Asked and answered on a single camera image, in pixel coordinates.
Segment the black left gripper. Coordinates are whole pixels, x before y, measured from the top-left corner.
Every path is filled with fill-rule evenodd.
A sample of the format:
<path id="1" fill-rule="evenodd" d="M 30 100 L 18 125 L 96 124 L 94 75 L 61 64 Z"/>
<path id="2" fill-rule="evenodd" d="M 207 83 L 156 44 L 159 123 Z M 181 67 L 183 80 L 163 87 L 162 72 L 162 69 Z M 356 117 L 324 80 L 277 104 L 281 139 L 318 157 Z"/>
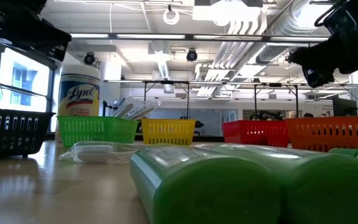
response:
<path id="1" fill-rule="evenodd" d="M 20 44 L 52 48 L 47 57 L 62 62 L 66 48 L 57 46 L 66 46 L 71 35 L 39 17 L 46 3 L 47 0 L 0 0 L 0 37 L 8 31 Z"/>

